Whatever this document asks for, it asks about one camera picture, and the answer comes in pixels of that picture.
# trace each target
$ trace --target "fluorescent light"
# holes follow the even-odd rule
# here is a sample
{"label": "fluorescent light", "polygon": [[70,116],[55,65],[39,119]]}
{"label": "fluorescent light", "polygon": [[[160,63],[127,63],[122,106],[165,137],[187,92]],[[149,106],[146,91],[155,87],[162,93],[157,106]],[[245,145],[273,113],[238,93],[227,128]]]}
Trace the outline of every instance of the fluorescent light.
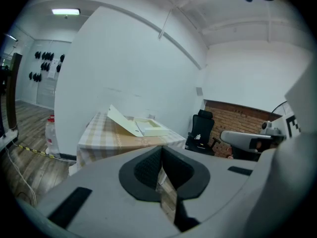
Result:
{"label": "fluorescent light", "polygon": [[55,15],[79,15],[79,9],[52,9]]}
{"label": "fluorescent light", "polygon": [[10,37],[11,39],[14,39],[16,41],[16,38],[14,38],[12,35],[9,35],[9,34],[4,34],[6,35],[7,37]]}

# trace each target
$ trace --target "white cardboard box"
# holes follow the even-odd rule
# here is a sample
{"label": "white cardboard box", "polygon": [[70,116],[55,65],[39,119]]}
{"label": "white cardboard box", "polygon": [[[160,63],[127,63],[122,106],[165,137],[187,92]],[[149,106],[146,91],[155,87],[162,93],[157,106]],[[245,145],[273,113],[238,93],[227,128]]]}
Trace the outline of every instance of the white cardboard box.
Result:
{"label": "white cardboard box", "polygon": [[149,118],[134,118],[133,120],[128,120],[113,105],[110,105],[107,116],[137,137],[168,135],[168,129],[157,121]]}

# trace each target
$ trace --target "brick wall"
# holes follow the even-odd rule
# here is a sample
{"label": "brick wall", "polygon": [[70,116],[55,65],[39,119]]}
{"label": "brick wall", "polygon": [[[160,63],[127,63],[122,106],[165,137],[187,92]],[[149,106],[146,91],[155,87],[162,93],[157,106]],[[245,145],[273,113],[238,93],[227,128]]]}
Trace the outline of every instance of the brick wall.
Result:
{"label": "brick wall", "polygon": [[[220,139],[223,130],[238,131],[244,133],[259,133],[264,121],[276,120],[280,115],[272,114],[262,110],[242,107],[239,105],[228,104],[216,101],[207,101],[206,111],[213,113],[214,126],[211,131],[209,143],[213,143],[212,137]],[[230,145],[221,142],[213,148],[215,156],[227,157],[231,154],[228,151]]]}

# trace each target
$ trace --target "black office chair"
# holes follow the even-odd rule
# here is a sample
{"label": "black office chair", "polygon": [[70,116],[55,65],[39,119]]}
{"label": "black office chair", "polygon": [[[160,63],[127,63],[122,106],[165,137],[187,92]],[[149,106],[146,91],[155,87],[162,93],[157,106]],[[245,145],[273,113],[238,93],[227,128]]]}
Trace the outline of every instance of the black office chair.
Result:
{"label": "black office chair", "polygon": [[213,137],[213,143],[208,145],[210,133],[214,125],[212,119],[212,113],[204,110],[199,110],[198,115],[193,115],[193,129],[188,133],[186,141],[186,149],[203,153],[207,155],[214,155],[213,147],[216,143],[220,143],[220,140]]}

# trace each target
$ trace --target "plaid tablecloth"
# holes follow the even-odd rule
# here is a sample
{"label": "plaid tablecloth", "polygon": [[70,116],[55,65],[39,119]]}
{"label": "plaid tablecloth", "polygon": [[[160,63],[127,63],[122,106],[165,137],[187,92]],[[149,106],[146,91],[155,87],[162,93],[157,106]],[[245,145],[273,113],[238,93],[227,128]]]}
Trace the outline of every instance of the plaid tablecloth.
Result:
{"label": "plaid tablecloth", "polygon": [[186,139],[169,130],[167,136],[136,137],[107,117],[97,113],[77,146],[77,170],[94,161],[155,145],[185,147]]}

